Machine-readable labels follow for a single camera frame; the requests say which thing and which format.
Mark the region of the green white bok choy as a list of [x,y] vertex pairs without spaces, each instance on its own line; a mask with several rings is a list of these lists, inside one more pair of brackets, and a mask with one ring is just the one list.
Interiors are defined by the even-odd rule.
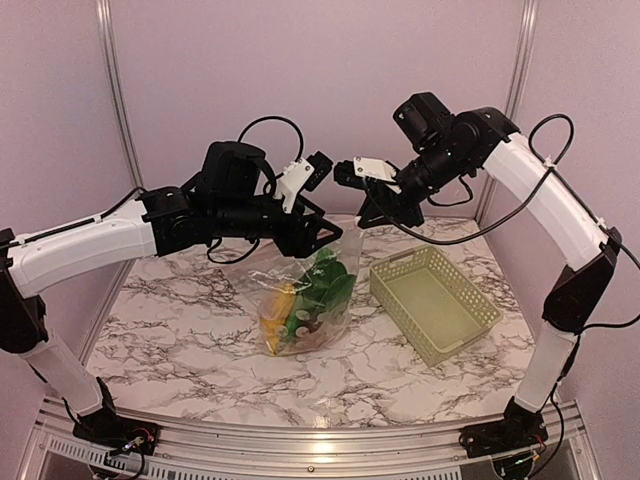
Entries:
[[296,298],[287,321],[288,337],[304,338],[342,318],[357,276],[338,255],[322,248],[313,265],[294,284]]

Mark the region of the clear zip top bag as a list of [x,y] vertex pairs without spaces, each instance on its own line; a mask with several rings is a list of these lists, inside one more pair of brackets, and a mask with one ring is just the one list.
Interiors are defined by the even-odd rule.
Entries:
[[253,305],[257,346],[270,356],[324,348],[350,322],[347,313],[359,274],[364,232],[357,219],[332,219],[342,236],[305,259],[284,258],[263,247],[244,268],[240,288]]

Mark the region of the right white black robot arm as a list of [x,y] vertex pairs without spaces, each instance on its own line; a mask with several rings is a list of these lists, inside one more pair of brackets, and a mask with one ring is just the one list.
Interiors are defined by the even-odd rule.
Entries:
[[613,277],[621,238],[580,204],[557,175],[557,163],[536,153],[531,138],[493,107],[451,113],[430,92],[412,95],[394,121],[416,158],[401,169],[357,157],[355,178],[385,222],[418,226],[420,204],[455,179],[485,171],[528,210],[562,253],[566,265],[546,297],[543,325],[518,389],[499,421],[466,427],[467,448],[515,448],[535,441],[541,411],[577,354],[587,321]]

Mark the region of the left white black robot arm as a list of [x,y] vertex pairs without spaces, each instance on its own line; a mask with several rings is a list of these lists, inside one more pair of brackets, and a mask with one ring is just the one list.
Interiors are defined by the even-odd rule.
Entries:
[[107,446],[151,441],[152,426],[121,417],[102,380],[90,375],[45,326],[42,293],[81,274],[128,260],[163,257],[227,238],[275,243],[305,258],[341,229],[305,198],[330,173],[322,153],[275,174],[263,150],[215,142],[199,172],[180,187],[136,188],[111,209],[48,231],[1,233],[1,348],[22,358],[61,396],[76,436]]

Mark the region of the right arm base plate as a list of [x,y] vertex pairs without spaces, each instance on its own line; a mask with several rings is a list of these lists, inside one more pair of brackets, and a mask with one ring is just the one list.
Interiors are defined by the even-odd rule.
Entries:
[[545,425],[538,421],[525,428],[517,421],[498,420],[468,425],[461,429],[459,444],[469,458],[495,455],[541,445],[548,440]]

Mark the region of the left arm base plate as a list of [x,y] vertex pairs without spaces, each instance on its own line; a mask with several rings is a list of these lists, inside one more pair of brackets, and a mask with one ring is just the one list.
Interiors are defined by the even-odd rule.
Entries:
[[118,454],[135,451],[152,456],[160,427],[152,422],[116,416],[107,420],[75,419],[73,435],[76,438],[109,447]]

